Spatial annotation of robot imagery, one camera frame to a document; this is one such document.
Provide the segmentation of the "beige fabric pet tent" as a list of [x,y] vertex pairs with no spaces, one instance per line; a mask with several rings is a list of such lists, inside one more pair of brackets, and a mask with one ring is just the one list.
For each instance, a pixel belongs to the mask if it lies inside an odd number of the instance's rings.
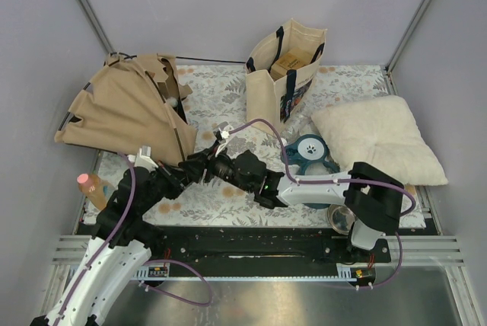
[[166,99],[181,100],[181,107],[175,110],[176,122],[183,132],[187,157],[194,153],[197,130],[188,124],[183,108],[183,100],[193,91],[179,83],[175,57],[160,53],[139,54],[134,59],[108,55],[103,68],[89,81],[90,87],[73,100],[68,109],[71,115],[54,140],[125,155],[134,155],[146,145],[155,161],[182,162],[161,100],[142,68],[151,73]]

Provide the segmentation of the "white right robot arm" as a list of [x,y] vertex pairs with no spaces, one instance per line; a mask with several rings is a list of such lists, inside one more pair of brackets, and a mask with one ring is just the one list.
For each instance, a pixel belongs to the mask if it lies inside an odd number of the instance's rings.
[[268,169],[249,150],[230,158],[207,149],[189,156],[179,163],[179,168],[194,183],[218,177],[253,194],[254,201],[268,209],[304,204],[349,209],[355,221],[348,234],[346,252],[357,262],[373,254],[382,234],[399,229],[404,186],[365,162],[356,162],[350,171],[336,174],[290,178],[285,172]]

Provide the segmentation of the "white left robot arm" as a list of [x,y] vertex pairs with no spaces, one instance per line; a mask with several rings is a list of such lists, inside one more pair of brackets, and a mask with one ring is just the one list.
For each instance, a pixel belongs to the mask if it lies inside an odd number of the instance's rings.
[[97,218],[75,275],[60,300],[33,325],[102,325],[128,282],[147,260],[163,257],[162,231],[143,215],[162,199],[176,199],[188,185],[179,168],[131,167]]

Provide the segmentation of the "teal double pet bowl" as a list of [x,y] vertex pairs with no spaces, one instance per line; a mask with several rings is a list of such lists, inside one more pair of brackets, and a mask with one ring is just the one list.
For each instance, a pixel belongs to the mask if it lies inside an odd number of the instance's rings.
[[[287,145],[281,153],[285,176],[277,186],[278,200],[286,206],[304,204],[314,209],[344,206],[344,189],[334,180],[345,174],[339,173],[338,168],[326,160],[328,154],[324,140],[314,134],[306,134]],[[305,177],[305,171],[313,164],[322,164],[332,174]]]

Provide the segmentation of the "steel pet bowl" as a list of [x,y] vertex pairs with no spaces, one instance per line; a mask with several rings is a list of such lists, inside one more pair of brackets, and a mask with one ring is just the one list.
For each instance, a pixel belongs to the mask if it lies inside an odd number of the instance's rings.
[[348,235],[356,216],[347,206],[330,205],[327,218],[331,227],[341,235]]

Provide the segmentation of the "floral patterned mat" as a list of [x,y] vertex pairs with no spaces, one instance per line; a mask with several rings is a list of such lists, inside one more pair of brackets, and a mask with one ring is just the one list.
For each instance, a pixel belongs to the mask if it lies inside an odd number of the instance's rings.
[[[197,128],[196,150],[210,146],[213,129],[228,122],[238,128],[246,122],[246,72],[241,65],[181,66],[179,80],[193,90],[183,102],[189,123]],[[387,96],[389,91],[380,66],[324,66],[292,114],[312,113],[326,106]],[[228,144],[235,157],[250,150],[273,171],[282,171],[277,140],[256,128],[239,132]],[[154,225],[257,226],[326,228],[326,210],[297,205],[266,209],[244,193],[220,179],[194,184],[177,200],[162,200],[144,216]]]

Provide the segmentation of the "pink cap juice bottle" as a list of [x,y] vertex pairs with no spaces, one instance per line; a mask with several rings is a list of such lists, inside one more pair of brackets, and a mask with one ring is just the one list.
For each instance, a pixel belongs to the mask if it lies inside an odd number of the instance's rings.
[[98,210],[107,207],[115,187],[100,178],[97,174],[83,173],[77,177],[78,189],[90,200]]

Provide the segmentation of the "white pompom toy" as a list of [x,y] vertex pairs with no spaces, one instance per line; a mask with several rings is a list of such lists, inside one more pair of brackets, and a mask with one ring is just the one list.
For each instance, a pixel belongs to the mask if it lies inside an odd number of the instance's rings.
[[181,100],[178,97],[168,97],[167,103],[174,109],[179,109],[181,107]]

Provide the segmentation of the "cream canvas tote bag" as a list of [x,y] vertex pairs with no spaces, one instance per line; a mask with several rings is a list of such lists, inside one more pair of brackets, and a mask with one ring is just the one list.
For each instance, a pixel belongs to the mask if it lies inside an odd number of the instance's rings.
[[326,29],[291,19],[262,39],[246,62],[247,121],[263,119],[281,132],[313,86]]

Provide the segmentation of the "brown cardboard box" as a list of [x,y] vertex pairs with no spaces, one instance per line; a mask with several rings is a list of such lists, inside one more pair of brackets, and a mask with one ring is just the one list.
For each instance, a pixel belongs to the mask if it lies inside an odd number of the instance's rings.
[[269,74],[274,81],[279,80],[286,76],[289,70],[297,70],[309,65],[312,58],[312,54],[300,48],[293,48],[272,64]]

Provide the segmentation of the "cream fluffy pillow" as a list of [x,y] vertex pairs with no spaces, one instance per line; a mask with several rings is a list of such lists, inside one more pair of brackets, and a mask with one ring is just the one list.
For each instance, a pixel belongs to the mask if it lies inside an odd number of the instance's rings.
[[366,162],[402,184],[448,184],[406,101],[389,95],[325,107],[311,115],[332,159],[347,171]]

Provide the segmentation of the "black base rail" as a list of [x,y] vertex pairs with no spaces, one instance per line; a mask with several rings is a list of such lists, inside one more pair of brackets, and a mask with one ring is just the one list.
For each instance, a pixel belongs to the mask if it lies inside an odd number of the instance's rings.
[[330,229],[269,227],[176,227],[155,226],[162,235],[162,250],[153,260],[171,260],[191,271],[197,264],[250,259],[278,262],[298,259],[302,263],[388,264],[389,245],[379,240],[370,251],[349,246],[349,240]]

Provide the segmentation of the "aluminium frame rail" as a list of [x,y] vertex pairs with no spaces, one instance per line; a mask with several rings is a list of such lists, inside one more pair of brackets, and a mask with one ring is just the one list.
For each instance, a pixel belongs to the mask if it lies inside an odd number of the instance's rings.
[[[403,264],[407,267],[437,265],[463,267],[460,244],[450,235],[401,235]],[[53,255],[54,264],[78,264],[91,239],[90,235],[62,235]]]

